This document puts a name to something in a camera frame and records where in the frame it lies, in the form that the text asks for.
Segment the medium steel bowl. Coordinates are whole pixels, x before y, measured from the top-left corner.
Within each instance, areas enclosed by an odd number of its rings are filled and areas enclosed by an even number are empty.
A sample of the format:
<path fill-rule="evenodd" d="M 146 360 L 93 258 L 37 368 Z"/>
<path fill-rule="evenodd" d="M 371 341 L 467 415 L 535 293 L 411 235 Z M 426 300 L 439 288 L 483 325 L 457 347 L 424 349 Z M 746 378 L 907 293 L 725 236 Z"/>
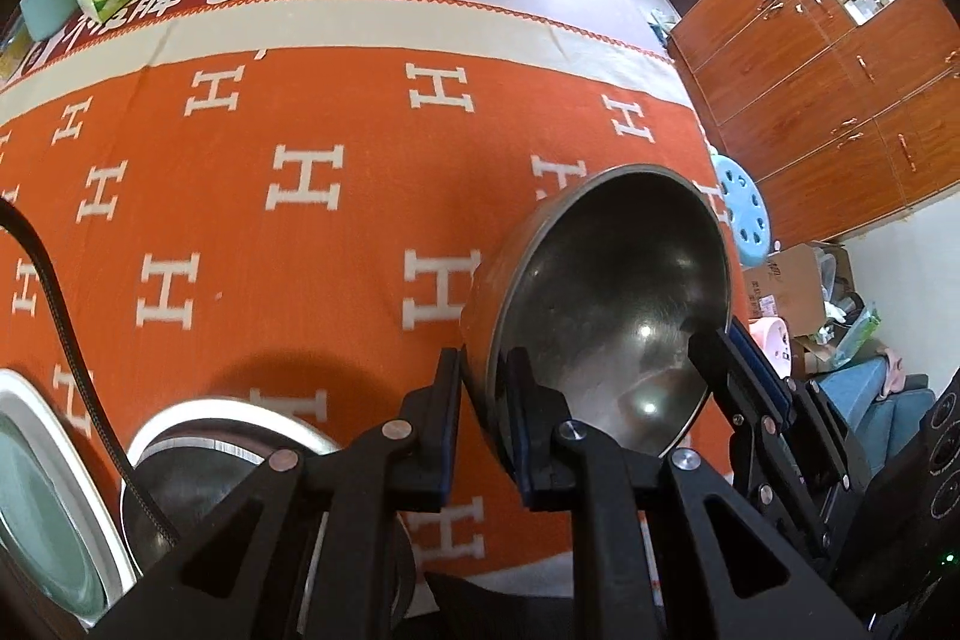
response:
<path fill-rule="evenodd" d="M 212 512 L 233 489 L 277 450 L 302 450 L 329 455 L 340 447 L 325 435 L 301 425 L 296 434 L 277 431 L 272 425 L 245 420 L 195 419 L 169 425 L 143 448 L 129 456 L 133 474 L 151 494 L 161 512 L 183 537 Z M 122 491 L 121 521 L 125 542 L 140 573 L 146 573 L 169 551 L 166 539 L 146 520 L 140 505 L 127 489 Z M 327 516 L 320 523 L 301 603 L 301 631 L 306 622 L 308 598 L 313 596 Z M 415 567 L 405 528 L 397 521 L 394 571 L 391 587 L 391 626 L 397 626 L 412 604 Z"/>

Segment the large steel bowl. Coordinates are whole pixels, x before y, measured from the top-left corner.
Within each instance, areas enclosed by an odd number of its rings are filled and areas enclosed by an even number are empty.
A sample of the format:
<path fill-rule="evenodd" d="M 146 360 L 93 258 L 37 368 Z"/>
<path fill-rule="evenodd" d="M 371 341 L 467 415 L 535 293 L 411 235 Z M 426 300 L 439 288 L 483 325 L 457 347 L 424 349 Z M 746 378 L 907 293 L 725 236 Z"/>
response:
<path fill-rule="evenodd" d="M 181 536 L 212 512 L 264 459 L 277 450 L 329 455 L 335 440 L 301 420 L 233 398 L 202 398 L 172 404 L 155 414 L 127 450 L 133 474 L 151 494 Z M 322 518 L 298 615 L 306 629 L 309 596 L 319 567 L 327 516 Z M 166 539 L 148 521 L 127 486 L 121 489 L 121 528 L 139 576 L 169 552 Z M 397 541 L 391 576 L 391 629 L 404 619 L 415 587 L 409 538 Z"/>

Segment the small steel bowl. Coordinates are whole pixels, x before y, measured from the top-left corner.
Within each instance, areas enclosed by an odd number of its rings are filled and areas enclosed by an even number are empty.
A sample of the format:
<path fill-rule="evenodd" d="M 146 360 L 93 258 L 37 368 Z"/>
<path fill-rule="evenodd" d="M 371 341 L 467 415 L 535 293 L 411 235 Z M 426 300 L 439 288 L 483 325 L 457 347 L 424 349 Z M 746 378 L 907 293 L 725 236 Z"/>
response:
<path fill-rule="evenodd" d="M 731 315 L 726 242 L 692 182 L 628 164 L 545 198 L 482 260 L 460 314 L 488 447 L 512 463 L 498 365 L 522 347 L 576 419 L 628 450 L 669 452 L 708 399 L 688 338 Z"/>

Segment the large white metal plate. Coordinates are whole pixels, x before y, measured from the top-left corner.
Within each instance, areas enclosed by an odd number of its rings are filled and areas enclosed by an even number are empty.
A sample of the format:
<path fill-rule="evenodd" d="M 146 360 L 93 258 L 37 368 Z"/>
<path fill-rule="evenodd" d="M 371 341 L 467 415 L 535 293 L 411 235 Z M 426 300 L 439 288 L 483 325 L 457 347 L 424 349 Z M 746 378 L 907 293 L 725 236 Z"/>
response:
<path fill-rule="evenodd" d="M 11 369 L 2 372 L 3 416 L 7 416 L 20 429 L 91 555 L 103 585 L 107 608 L 93 622 L 78 619 L 64 610 L 78 620 L 80 626 L 89 629 L 135 585 L 137 569 L 93 477 L 88 473 L 57 414 L 25 377 Z M 2 551 L 11 557 L 3 542 Z M 26 577 L 26 583 L 36 587 L 14 559 L 13 564 Z"/>

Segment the green ceramic plate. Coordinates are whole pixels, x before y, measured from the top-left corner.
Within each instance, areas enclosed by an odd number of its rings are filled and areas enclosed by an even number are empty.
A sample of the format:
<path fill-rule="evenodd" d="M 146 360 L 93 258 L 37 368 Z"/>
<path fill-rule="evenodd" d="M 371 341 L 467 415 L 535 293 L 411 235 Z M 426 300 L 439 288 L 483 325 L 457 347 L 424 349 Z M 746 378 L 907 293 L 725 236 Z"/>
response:
<path fill-rule="evenodd" d="M 91 555 L 20 429 L 2 417 L 2 542 L 47 598 L 93 622 L 107 608 Z"/>

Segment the cardboard box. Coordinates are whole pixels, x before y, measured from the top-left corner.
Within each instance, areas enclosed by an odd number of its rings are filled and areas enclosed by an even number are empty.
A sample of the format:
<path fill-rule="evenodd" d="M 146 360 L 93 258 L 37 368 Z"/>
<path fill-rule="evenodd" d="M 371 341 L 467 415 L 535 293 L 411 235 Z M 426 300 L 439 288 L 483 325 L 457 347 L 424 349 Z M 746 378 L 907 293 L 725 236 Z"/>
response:
<path fill-rule="evenodd" d="M 793 336 L 811 336 L 828 321 L 827 302 L 853 284 L 841 245 L 804 244 L 773 253 L 743 273 L 748 318 L 779 317 Z"/>

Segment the blue plastic stool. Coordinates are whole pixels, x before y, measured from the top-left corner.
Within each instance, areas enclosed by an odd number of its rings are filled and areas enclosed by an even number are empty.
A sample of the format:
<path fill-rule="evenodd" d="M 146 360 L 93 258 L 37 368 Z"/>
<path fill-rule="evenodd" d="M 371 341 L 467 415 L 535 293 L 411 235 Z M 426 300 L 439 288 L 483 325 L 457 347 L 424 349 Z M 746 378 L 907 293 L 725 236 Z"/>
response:
<path fill-rule="evenodd" d="M 727 222 L 736 242 L 743 268 L 765 262 L 771 250 L 771 223 L 758 185 L 734 159 L 715 154 L 713 158 Z"/>

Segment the brown wooden cabinet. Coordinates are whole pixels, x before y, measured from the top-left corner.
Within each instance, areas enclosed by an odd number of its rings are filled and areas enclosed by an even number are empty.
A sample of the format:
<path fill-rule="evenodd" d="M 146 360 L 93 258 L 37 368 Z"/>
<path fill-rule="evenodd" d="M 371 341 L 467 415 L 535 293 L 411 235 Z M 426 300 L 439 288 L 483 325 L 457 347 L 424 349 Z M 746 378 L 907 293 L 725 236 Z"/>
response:
<path fill-rule="evenodd" d="M 698 0 L 670 44 L 782 245 L 957 188 L 958 25 L 942 0 L 893 0 L 866 23 L 839 0 Z"/>

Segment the orange H-pattern blanket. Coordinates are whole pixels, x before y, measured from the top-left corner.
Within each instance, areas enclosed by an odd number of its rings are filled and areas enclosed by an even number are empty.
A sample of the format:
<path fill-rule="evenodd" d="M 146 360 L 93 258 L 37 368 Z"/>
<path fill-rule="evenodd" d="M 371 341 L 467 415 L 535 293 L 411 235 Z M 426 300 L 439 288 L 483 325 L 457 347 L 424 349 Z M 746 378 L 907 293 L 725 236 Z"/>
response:
<path fill-rule="evenodd" d="M 719 197 L 667 58 L 457 0 L 247 0 L 70 34 L 2 91 L 2 193 L 122 442 L 234 396 L 348 442 L 459 339 L 478 266 L 620 164 Z"/>

